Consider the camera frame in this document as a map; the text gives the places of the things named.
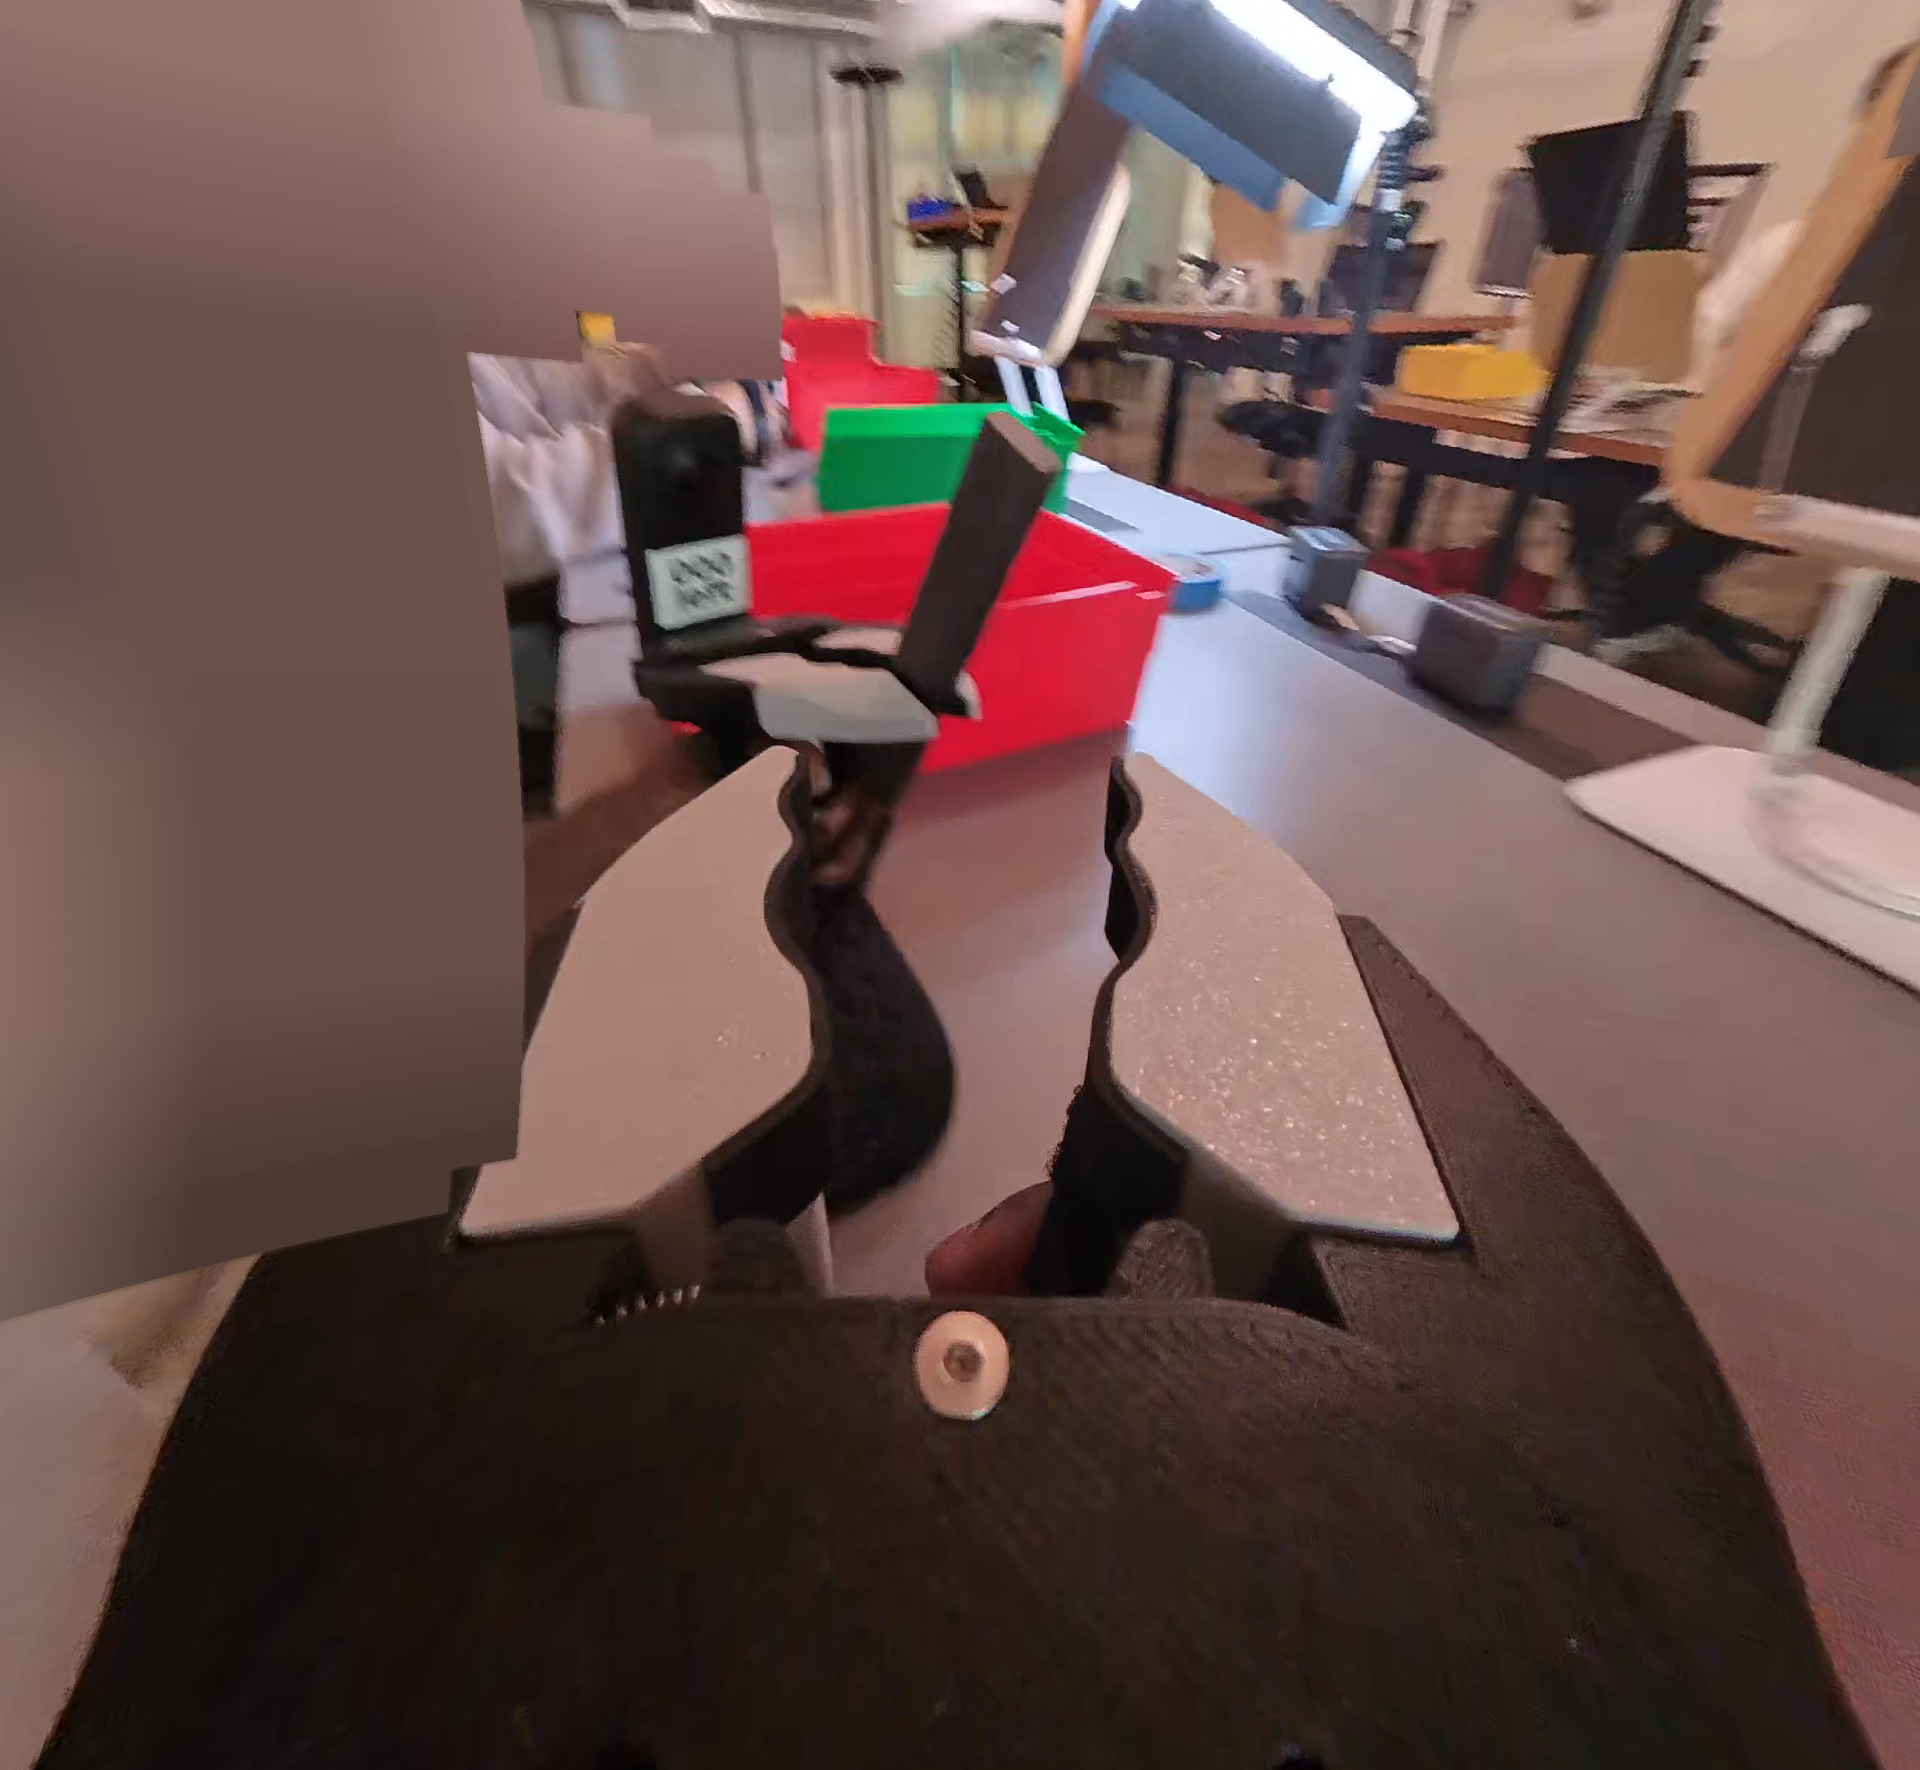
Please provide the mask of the dark grey charger case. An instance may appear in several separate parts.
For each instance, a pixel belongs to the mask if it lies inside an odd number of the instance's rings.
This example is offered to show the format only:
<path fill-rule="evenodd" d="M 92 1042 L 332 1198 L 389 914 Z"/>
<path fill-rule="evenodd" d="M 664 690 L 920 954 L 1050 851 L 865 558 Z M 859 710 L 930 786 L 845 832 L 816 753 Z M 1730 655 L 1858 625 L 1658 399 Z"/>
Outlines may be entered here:
<path fill-rule="evenodd" d="M 1309 621 L 1331 621 L 1333 611 L 1349 608 L 1368 554 L 1357 537 L 1337 527 L 1296 525 L 1288 533 L 1282 600 Z"/>
<path fill-rule="evenodd" d="M 1510 716 L 1547 647 L 1541 617 L 1457 594 L 1431 600 L 1406 657 L 1406 678 L 1482 718 Z"/>

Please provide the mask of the grey usb hub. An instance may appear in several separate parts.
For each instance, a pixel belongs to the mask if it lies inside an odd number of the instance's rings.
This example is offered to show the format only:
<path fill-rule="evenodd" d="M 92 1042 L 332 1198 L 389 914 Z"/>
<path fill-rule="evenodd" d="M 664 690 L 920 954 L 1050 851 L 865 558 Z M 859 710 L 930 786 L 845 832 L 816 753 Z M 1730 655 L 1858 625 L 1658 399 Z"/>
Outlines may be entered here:
<path fill-rule="evenodd" d="M 890 657 L 892 676 L 934 718 L 965 714 L 967 659 L 1060 470 L 1016 415 L 981 423 Z"/>

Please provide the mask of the wooden top office desk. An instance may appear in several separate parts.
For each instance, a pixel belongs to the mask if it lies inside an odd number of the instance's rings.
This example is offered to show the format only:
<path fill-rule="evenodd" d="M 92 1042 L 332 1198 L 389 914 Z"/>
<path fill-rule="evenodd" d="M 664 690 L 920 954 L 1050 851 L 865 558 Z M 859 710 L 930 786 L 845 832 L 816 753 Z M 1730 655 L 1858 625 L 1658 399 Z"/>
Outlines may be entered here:
<path fill-rule="evenodd" d="M 1309 385 L 1337 379 L 1345 366 L 1343 346 L 1355 332 L 1353 316 L 1260 314 L 1244 309 L 1185 309 L 1156 303 L 1101 299 L 1091 305 L 1087 326 L 1101 326 L 1126 356 L 1164 362 L 1164 403 L 1150 482 L 1160 490 L 1176 484 L 1181 419 L 1193 375 L 1225 375 L 1233 370 L 1276 373 Z M 1398 372 L 1400 352 L 1416 344 L 1484 342 L 1516 324 L 1506 313 L 1374 313 L 1360 338 L 1360 381 L 1382 385 Z"/>

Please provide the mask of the led light panel on stand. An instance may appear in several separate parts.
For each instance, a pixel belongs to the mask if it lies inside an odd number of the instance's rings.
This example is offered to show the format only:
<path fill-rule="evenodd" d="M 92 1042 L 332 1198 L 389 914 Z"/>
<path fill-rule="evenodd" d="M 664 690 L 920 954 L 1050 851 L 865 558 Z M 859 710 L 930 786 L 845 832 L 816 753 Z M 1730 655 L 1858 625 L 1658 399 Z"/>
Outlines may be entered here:
<path fill-rule="evenodd" d="M 1083 212 L 1056 342 L 1081 328 L 1117 240 L 1128 200 L 1120 159 L 1134 132 L 1258 208 L 1296 185 L 1321 226 L 1372 183 L 1368 265 L 1313 519 L 1331 509 L 1335 446 L 1357 411 L 1386 255 L 1404 242 L 1410 155 L 1427 134 L 1414 84 L 1404 51 L 1329 0 L 1099 0 L 1056 126 L 1067 195 Z"/>

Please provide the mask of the black stand with blue bins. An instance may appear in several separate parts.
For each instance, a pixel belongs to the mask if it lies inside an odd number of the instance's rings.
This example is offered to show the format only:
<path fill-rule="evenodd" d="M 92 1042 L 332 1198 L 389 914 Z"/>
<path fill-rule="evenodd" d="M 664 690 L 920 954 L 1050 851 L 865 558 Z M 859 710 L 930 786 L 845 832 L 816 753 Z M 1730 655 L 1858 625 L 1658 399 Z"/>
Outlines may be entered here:
<path fill-rule="evenodd" d="M 961 393 L 967 385 L 971 297 L 971 259 L 985 255 L 1006 222 L 1006 204 L 995 195 L 979 167 L 951 171 L 947 196 L 922 195 L 906 202 L 904 228 L 914 248 L 938 252 L 949 265 L 949 364 L 947 373 Z"/>

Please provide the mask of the yellow box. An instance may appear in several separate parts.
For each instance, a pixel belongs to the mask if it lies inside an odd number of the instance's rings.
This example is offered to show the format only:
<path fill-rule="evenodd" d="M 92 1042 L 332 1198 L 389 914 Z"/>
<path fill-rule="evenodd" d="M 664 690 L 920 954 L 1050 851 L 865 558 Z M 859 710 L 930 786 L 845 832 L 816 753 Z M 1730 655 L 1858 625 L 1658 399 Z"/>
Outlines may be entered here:
<path fill-rule="evenodd" d="M 1492 342 L 1418 342 L 1398 356 L 1394 389 L 1455 405 L 1504 405 L 1536 399 L 1547 370 L 1526 350 Z"/>

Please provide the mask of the person's right hand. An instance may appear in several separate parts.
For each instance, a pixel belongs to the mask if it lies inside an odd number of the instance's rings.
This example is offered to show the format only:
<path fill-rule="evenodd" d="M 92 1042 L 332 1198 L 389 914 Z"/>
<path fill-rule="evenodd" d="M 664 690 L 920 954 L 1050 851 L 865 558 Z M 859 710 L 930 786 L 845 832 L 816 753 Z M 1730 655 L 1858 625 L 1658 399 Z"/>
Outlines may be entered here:
<path fill-rule="evenodd" d="M 1026 1294 L 1028 1264 L 1050 1201 L 1052 1184 L 1036 1182 L 1004 1198 L 977 1221 L 949 1231 L 924 1257 L 928 1296 L 951 1302 Z"/>

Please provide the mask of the green plastic storage bin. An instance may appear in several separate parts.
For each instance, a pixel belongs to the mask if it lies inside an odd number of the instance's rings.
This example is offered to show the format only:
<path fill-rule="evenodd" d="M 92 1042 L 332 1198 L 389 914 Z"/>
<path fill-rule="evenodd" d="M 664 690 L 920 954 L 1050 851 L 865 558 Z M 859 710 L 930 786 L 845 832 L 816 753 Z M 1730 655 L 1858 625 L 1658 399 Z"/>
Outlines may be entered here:
<path fill-rule="evenodd" d="M 1002 403 L 831 407 L 814 472 L 823 513 L 943 505 Z"/>

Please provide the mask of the dark tablet on white stand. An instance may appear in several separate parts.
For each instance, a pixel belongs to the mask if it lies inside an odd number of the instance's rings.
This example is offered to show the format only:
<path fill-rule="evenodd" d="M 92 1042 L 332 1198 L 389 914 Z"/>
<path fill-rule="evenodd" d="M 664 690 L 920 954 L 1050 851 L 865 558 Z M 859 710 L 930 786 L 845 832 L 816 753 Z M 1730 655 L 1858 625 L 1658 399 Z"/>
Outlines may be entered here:
<path fill-rule="evenodd" d="M 1089 316 L 1130 200 L 1128 134 L 1087 80 L 1075 82 L 1016 218 L 999 232 L 995 273 L 967 342 L 995 368 L 1014 413 L 1040 401 L 1050 415 L 1067 415 L 1060 366 Z"/>

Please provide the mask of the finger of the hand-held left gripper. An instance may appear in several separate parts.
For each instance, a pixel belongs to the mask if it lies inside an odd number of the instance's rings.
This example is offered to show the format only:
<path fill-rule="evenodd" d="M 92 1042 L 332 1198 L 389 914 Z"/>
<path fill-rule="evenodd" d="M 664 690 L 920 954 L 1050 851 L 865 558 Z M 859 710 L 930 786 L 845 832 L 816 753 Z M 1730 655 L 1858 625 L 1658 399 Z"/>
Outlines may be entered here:
<path fill-rule="evenodd" d="M 892 678 L 934 718 L 977 722 L 981 696 L 973 676 L 955 668 L 951 676 L 914 674 L 902 661 L 902 633 L 890 627 L 839 627 L 818 635 L 818 665 L 877 670 Z"/>
<path fill-rule="evenodd" d="M 737 657 L 701 667 L 747 702 L 770 741 L 930 741 L 932 710 L 890 668 L 800 653 Z"/>

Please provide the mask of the person's left hand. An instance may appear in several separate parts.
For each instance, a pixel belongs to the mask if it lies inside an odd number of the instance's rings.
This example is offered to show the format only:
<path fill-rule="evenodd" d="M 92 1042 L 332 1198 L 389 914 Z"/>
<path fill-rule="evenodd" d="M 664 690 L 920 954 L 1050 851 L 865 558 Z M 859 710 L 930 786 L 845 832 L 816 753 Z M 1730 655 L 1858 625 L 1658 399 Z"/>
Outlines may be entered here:
<path fill-rule="evenodd" d="M 892 745 L 843 743 L 806 751 L 806 859 L 816 891 L 863 889 L 894 822 L 898 753 Z"/>

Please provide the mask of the red plastic storage bin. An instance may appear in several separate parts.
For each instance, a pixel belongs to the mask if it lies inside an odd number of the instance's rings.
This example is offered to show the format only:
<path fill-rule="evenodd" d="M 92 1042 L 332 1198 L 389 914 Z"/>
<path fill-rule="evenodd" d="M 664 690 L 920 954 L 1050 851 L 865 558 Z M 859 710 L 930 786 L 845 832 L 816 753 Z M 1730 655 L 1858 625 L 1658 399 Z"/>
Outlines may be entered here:
<path fill-rule="evenodd" d="M 894 366 L 875 350 L 877 324 L 843 313 L 780 316 L 780 387 L 790 444 L 816 452 L 835 409 L 924 407 L 943 401 L 941 375 Z"/>
<path fill-rule="evenodd" d="M 904 625 L 945 505 L 749 523 L 755 615 Z M 1128 726 L 1172 572 L 1065 515 L 1042 511 L 967 661 L 975 720 L 949 720 L 924 755 L 940 775 Z"/>

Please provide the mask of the black pole stand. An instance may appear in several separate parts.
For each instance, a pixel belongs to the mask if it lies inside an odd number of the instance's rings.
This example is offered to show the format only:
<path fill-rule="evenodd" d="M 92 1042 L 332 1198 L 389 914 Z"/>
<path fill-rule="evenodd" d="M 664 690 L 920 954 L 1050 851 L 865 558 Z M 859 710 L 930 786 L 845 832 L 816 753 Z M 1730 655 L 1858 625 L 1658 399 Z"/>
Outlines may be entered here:
<path fill-rule="evenodd" d="M 1648 177 L 1656 163 L 1667 120 L 1681 100 L 1683 86 L 1695 75 L 1701 47 L 1709 39 L 1707 25 L 1713 21 L 1715 4 L 1717 0 L 1671 2 L 1661 43 L 1648 69 L 1644 98 L 1636 116 L 1640 122 L 1636 153 L 1630 169 L 1618 179 L 1618 198 L 1614 200 L 1606 236 L 1599 252 L 1585 259 L 1585 267 L 1579 273 L 1571 314 L 1547 377 L 1545 395 L 1532 417 L 1526 452 L 1516 460 L 1498 529 L 1486 547 L 1475 582 L 1475 590 L 1484 598 L 1500 600 L 1504 594 L 1524 521 L 1543 491 L 1553 440 L 1561 431 L 1573 385 L 1597 334 L 1612 277 L 1622 255 L 1628 252 L 1626 246 L 1636 228 Z"/>

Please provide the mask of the black display panel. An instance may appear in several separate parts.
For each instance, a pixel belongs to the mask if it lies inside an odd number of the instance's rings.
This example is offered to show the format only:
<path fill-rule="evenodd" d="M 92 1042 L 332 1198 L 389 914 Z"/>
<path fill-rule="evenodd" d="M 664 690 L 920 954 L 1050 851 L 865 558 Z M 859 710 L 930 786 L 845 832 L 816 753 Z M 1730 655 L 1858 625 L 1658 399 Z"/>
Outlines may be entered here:
<path fill-rule="evenodd" d="M 1787 389 L 1780 370 L 1711 478 L 1748 490 L 1880 513 L 1917 515 L 1917 163 L 1911 159 L 1874 226 L 1835 275 L 1815 316 L 1833 309 L 1864 316 L 1819 366 L 1797 417 L 1781 476 L 1766 466 L 1776 407 Z"/>

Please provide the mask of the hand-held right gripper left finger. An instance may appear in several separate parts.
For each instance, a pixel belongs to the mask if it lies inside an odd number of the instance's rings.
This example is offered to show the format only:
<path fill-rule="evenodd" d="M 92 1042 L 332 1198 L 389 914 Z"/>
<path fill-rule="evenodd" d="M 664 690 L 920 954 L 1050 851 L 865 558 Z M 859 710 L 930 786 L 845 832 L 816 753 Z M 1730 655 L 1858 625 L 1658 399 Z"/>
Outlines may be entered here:
<path fill-rule="evenodd" d="M 460 1241 L 611 1233 L 646 1290 L 688 1292 L 715 1229 L 762 1221 L 829 1290 L 827 1015 L 782 904 L 808 781 L 766 749 L 593 883 L 520 1058 L 515 1156 L 477 1170 Z"/>

